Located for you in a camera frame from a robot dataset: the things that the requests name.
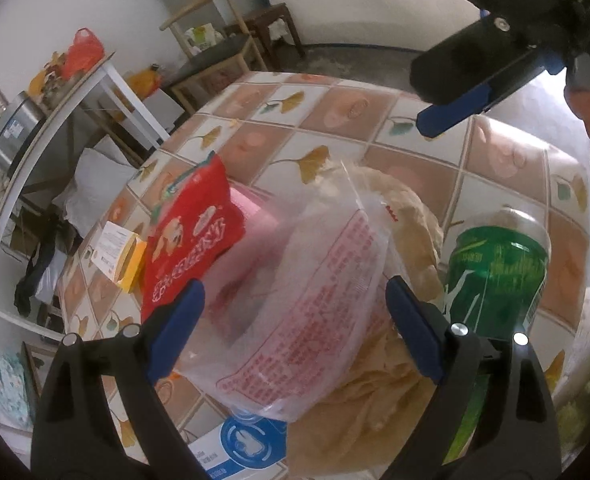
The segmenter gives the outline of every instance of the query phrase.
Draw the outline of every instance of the table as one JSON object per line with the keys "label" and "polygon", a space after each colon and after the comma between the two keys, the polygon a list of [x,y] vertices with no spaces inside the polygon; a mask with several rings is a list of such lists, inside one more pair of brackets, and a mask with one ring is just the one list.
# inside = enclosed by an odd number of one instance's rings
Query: table
{"label": "table", "polygon": [[[418,112],[426,106],[399,90],[327,76],[268,72],[243,76],[179,127],[144,163],[144,170],[69,258],[59,282],[67,332],[78,332],[85,340],[104,338],[139,322],[140,291],[121,292],[90,262],[105,221],[145,236],[150,212],[166,187],[212,150],[219,153],[233,182],[261,196],[306,186],[328,153],[332,158],[361,161],[410,186],[444,229],[443,266],[461,222],[473,214],[509,205],[546,225],[552,260],[531,342],[542,367],[548,367],[572,343],[579,323],[589,246],[588,176],[571,156],[483,116],[426,140],[415,127]],[[208,143],[202,142],[206,136]],[[126,413],[119,393],[110,379],[105,387],[121,431],[120,420]],[[177,374],[156,389],[187,442],[227,416],[222,405]],[[136,443],[126,452],[144,459]],[[265,480],[285,469],[278,463],[266,470]]]}
{"label": "table", "polygon": [[[168,139],[168,133],[162,127],[161,124],[153,117],[150,111],[142,104],[137,98],[135,92],[128,86],[126,81],[120,76],[115,67],[110,62],[110,58],[114,53],[110,53],[99,61],[78,83],[71,89],[71,91],[62,99],[57,105],[55,110],[46,118],[44,125],[40,128],[35,138],[32,140],[30,146],[26,150],[26,153],[22,157],[16,171],[14,172],[10,183],[8,184],[2,202],[0,204],[0,245],[2,241],[2,235],[10,215],[12,208],[14,207],[17,199],[20,197],[22,190],[31,171],[37,164],[40,156],[46,150],[47,145],[57,131],[62,127],[64,122],[68,119],[73,110],[79,106],[83,99],[91,92],[93,88],[100,85],[108,96],[115,102],[116,106],[128,117],[136,127],[142,132],[146,138],[153,143],[154,146],[158,146],[157,137],[162,140]],[[132,104],[133,109],[137,111],[140,117],[150,125],[152,130],[157,134],[157,137],[147,131],[142,123],[133,116],[131,111],[126,108],[124,103],[115,95],[111,86],[106,82],[106,78],[120,89],[124,97]],[[54,332],[53,330],[46,329],[42,326],[36,325],[23,317],[19,316],[16,311],[13,300],[14,300],[14,286],[24,275],[25,267],[17,264],[16,261],[8,259],[1,255],[0,257],[0,317],[13,323],[26,328],[32,332],[44,335],[55,340],[61,339],[62,335]]]}

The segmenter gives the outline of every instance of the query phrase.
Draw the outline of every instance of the beverage can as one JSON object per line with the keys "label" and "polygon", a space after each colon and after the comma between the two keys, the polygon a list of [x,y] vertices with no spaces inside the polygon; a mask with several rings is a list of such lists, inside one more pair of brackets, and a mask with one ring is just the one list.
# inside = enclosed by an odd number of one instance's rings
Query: beverage can
{"label": "beverage can", "polygon": [[447,320],[489,338],[528,334],[549,260],[549,235],[530,215],[504,207],[470,218],[450,257]]}

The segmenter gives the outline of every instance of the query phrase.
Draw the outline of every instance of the chair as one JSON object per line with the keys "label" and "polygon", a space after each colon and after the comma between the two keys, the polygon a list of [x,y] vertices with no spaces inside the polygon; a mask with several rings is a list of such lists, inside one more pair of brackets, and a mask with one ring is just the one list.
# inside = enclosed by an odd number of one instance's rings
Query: chair
{"label": "chair", "polygon": [[253,50],[255,58],[259,62],[262,70],[267,71],[266,64],[255,44],[255,40],[251,37],[246,23],[231,0],[227,0],[227,2],[235,16],[235,21],[241,30],[241,34],[226,38],[224,41],[217,43],[215,46],[206,49],[204,52],[197,54],[196,56],[191,54],[190,44],[188,43],[188,40],[186,40],[184,33],[177,22],[186,16],[186,14],[195,12],[195,10],[201,9],[201,7],[213,1],[214,0],[192,0],[159,27],[159,30],[166,30],[167,28],[171,29],[177,43],[179,43],[179,46],[189,58],[186,64],[184,64],[165,83],[165,88],[169,88],[182,107],[191,114],[195,113],[195,109],[182,92],[182,87],[187,86],[188,83],[213,72],[217,72],[217,70],[225,68],[230,63],[236,63],[244,73],[250,72],[246,60],[244,59],[244,56],[249,49]]}
{"label": "chair", "polygon": [[[268,54],[268,57],[271,60],[273,69],[277,70],[277,72],[281,72],[281,63],[280,59],[277,57],[275,49],[273,48],[273,40],[271,40],[269,26],[280,18],[286,22],[289,32],[293,37],[295,48],[297,49],[297,52],[299,52],[299,56],[302,59],[305,58],[306,51],[304,51],[304,47],[301,44],[299,34],[297,33],[297,28],[295,27],[295,23],[291,17],[291,12],[285,3],[276,4],[264,9],[257,9],[244,16],[246,26],[251,32],[255,33],[257,39],[260,41],[260,43],[262,43],[264,51]],[[233,25],[224,27],[224,32],[227,34],[232,34],[233,32],[239,33],[239,26],[233,23]]]}

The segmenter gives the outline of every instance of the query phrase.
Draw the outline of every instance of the blue printed logo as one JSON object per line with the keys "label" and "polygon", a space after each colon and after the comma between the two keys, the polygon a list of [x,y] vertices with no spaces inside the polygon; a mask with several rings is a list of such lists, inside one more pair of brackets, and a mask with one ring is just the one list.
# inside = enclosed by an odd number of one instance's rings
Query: blue printed logo
{"label": "blue printed logo", "polygon": [[286,456],[284,422],[263,418],[246,425],[229,418],[220,437],[230,458],[249,469],[265,469]]}

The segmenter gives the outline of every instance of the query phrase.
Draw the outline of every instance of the white table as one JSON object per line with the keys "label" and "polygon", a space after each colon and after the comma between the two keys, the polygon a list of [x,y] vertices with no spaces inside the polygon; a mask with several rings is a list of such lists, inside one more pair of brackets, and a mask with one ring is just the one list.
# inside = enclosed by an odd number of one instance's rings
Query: white table
{"label": "white table", "polygon": [[[26,181],[30,177],[30,173],[38,160],[40,160],[40,156],[43,154],[44,150],[46,150],[49,142],[51,142],[73,110],[81,104],[82,100],[96,86],[99,85],[104,89],[108,97],[111,98],[115,105],[124,113],[124,115],[126,115],[127,118],[129,118],[129,120],[131,120],[132,124],[142,132],[153,146],[158,145],[158,139],[152,136],[150,133],[151,131],[155,132],[162,140],[168,139],[169,135],[163,126],[159,124],[151,112],[135,95],[135,92],[128,86],[117,70],[115,70],[115,67],[110,62],[110,58],[113,54],[114,53],[111,53],[105,56],[104,59],[78,81],[71,91],[62,99],[59,105],[57,105],[57,108],[48,116],[44,125],[35,135],[35,138],[26,150],[26,153],[4,192],[4,197],[0,204],[0,245],[12,209],[26,184]],[[113,85],[117,87],[121,94],[123,94],[130,102],[134,111],[138,112],[139,118],[135,117],[133,113],[128,110],[128,107],[121,102],[117,95],[115,95],[112,90]],[[139,120],[140,118],[148,123],[150,129],[142,125]],[[3,251],[0,252],[0,317],[32,332],[50,337],[54,340],[60,340],[62,334],[44,328],[43,326],[39,326],[23,318],[17,312],[17,309],[14,306],[14,290],[19,279],[24,275],[24,272],[25,267],[22,269],[22,266],[12,260],[12,258],[7,256]]]}

